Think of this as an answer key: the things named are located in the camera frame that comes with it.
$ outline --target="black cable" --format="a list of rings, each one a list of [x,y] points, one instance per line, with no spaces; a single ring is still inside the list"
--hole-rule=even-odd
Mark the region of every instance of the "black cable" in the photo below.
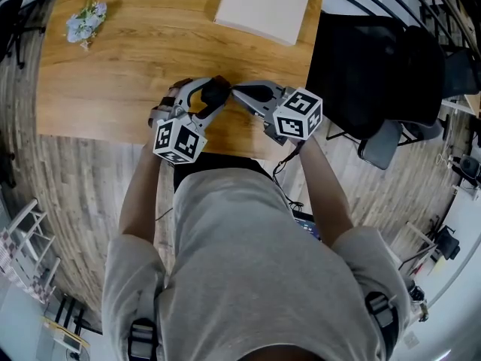
[[[286,193],[284,192],[283,188],[280,186],[276,175],[279,174],[286,167],[286,163],[289,160],[291,160],[292,158],[294,158],[294,156],[299,154],[299,151],[301,150],[302,146],[304,146],[304,141],[300,141],[298,143],[298,145],[296,146],[296,148],[294,149],[294,151],[292,151],[284,160],[281,160],[279,163],[277,163],[276,168],[272,171],[272,180],[280,188],[280,191],[283,192],[284,196],[286,197],[287,201],[289,202],[289,207],[292,210],[296,210],[296,211],[302,211],[302,208],[304,207],[304,203],[293,201],[292,199],[290,199],[286,195]]]
[[[165,215],[167,215],[167,213],[171,212],[174,208],[169,208],[164,214],[162,214],[159,218],[156,219],[156,222],[158,220],[161,220],[163,217],[165,217]]]

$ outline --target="desk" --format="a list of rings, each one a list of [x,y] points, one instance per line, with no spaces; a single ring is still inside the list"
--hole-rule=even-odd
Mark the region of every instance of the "desk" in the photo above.
[[[107,20],[88,52],[65,38],[67,19],[85,0],[55,3],[38,75],[39,134],[143,144],[150,109],[185,77],[304,86],[322,4],[309,0],[297,44],[285,47],[214,24],[220,0],[99,1],[107,2]],[[279,159],[289,148],[232,100],[207,139],[206,151],[258,159]]]

